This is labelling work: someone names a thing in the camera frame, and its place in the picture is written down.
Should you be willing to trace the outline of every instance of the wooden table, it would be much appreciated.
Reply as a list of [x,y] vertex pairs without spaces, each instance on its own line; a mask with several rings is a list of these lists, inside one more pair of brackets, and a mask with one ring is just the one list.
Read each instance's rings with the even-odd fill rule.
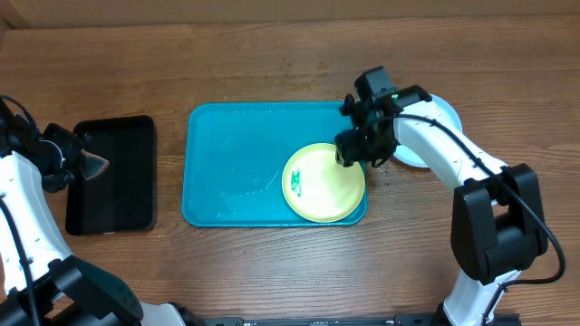
[[[0,92],[43,125],[155,120],[155,229],[65,235],[78,256],[118,275],[142,301],[246,318],[431,312],[459,267],[450,193],[428,171],[370,169],[370,208],[352,227],[197,229],[180,212],[188,116],[198,105],[342,99],[377,65],[398,85],[419,84],[452,103],[490,154],[537,172],[568,271],[554,285],[515,287],[499,310],[520,313],[526,325],[577,324],[578,15],[8,31]],[[65,198],[48,196],[60,227]],[[555,270],[550,250],[524,275]]]

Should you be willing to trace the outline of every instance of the white arm segment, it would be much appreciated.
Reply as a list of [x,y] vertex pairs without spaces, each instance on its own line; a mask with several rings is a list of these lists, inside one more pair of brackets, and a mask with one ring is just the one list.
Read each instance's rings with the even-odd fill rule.
[[[470,279],[462,270],[459,270],[459,276],[453,287],[453,292],[443,303],[443,311],[445,311],[452,325],[479,326],[481,325],[482,314],[488,308],[488,304],[498,286],[505,281],[515,280],[520,274],[520,271],[507,272],[498,276],[493,283],[483,285],[479,281]],[[493,321],[493,311],[496,306],[493,307],[488,316],[488,323]]]
[[[501,167],[506,163],[491,157],[469,140],[460,131],[450,125],[441,115],[441,109],[435,102],[420,101],[405,107],[403,113],[414,114],[429,119],[435,119],[453,133],[471,150],[483,164],[496,174],[501,173]],[[445,186],[453,193],[456,187],[473,178],[482,180],[488,175],[474,165],[474,162],[444,131],[419,120],[399,118],[394,122],[395,138],[404,146],[415,152],[427,166],[439,177]],[[443,310],[453,326],[479,326],[483,313],[499,284],[516,279],[520,271],[511,271],[498,276],[493,283],[481,284],[470,279],[462,270],[455,282],[451,296],[443,303]],[[493,310],[488,323],[493,321]]]
[[157,305],[141,302],[141,307],[143,308],[143,320],[140,323],[142,326],[185,326],[178,310],[170,303]]
[[[405,107],[402,113],[437,120],[452,130],[478,158],[481,158],[486,167],[494,173],[501,173],[501,167],[505,166],[506,163],[491,157],[477,147],[465,135],[450,125],[440,111],[441,109],[438,110],[434,101],[420,101]],[[393,124],[395,138],[399,143],[408,147],[425,161],[451,192],[455,187],[463,186],[465,180],[469,178],[482,180],[488,177],[480,168],[474,168],[474,162],[469,159],[465,152],[436,126],[432,126],[428,122],[404,118],[395,119]]]
[[[38,168],[28,159],[13,152],[0,158],[0,194],[8,206],[24,250],[29,260],[33,279],[48,272],[48,263],[72,254],[54,222],[44,199],[42,177]],[[26,288],[24,272],[10,228],[0,211],[0,254],[5,272],[5,291]]]

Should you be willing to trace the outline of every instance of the green logo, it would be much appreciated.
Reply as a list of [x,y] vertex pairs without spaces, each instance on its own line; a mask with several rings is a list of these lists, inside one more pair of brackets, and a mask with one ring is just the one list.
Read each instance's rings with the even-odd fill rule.
[[299,197],[302,195],[302,185],[300,184],[300,168],[292,171],[292,191]]

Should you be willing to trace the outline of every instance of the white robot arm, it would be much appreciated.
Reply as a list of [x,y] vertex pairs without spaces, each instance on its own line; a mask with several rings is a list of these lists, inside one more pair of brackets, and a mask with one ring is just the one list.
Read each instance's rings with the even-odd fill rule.
[[[510,168],[491,157],[445,120],[425,90],[411,86],[399,91],[382,67],[363,73],[354,86],[360,100],[347,95],[341,113],[351,117],[355,128],[334,139],[337,162],[346,167],[354,161],[382,164],[404,145],[427,163],[454,197],[451,248],[461,267],[438,320],[452,326],[493,322],[502,294],[498,288],[547,249],[537,221],[521,206],[512,207],[503,190],[519,191],[516,196],[525,197],[543,220],[536,174],[526,165]],[[491,207],[498,203],[509,210],[494,218]]]
[[[404,108],[403,113],[435,119],[453,131],[461,141],[494,173],[500,174],[506,164],[491,157],[477,147],[460,131],[450,125],[441,114],[441,109],[434,101],[419,101]],[[411,149],[437,175],[445,186],[453,192],[456,187],[463,186],[468,179],[483,180],[488,178],[480,168],[461,150],[457,144],[441,129],[424,121],[412,119],[396,119],[394,135],[399,143]],[[483,285],[480,281],[469,278],[462,270],[453,287],[451,295],[443,303],[443,309],[453,326],[479,326],[484,311],[499,285],[505,281],[516,279],[521,272],[513,270],[498,276],[493,283]],[[493,310],[488,316],[488,322],[493,321]]]
[[[57,125],[40,134],[22,105],[4,95],[2,99],[19,106],[27,119],[13,115],[0,100],[0,254],[8,294],[0,304],[0,325],[32,324],[32,314],[46,314],[50,310],[44,309],[64,293],[74,304],[54,317],[52,325],[134,325],[137,321],[143,326],[204,326],[175,303],[137,302],[122,280],[73,256],[46,205],[44,190],[65,188],[73,175],[94,177],[108,162],[87,154],[72,133]],[[31,284],[25,280],[5,209],[24,248],[36,299],[30,300]],[[40,307],[37,313],[31,312],[26,297]]]
[[[72,254],[54,222],[44,199],[42,177],[38,168],[22,155],[13,152],[0,158],[0,194],[13,216],[28,255],[34,281],[48,273],[48,263],[64,260]],[[15,241],[5,216],[0,212],[0,253],[4,264],[5,291],[26,288],[24,272]]]

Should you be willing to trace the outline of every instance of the blue plastic tray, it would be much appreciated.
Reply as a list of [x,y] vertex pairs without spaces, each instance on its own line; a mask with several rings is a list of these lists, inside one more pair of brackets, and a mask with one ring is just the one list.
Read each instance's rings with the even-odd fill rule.
[[299,149],[334,143],[350,129],[341,101],[209,103],[189,117],[181,212],[195,226],[352,225],[368,201],[346,218],[308,221],[282,194],[282,171]]

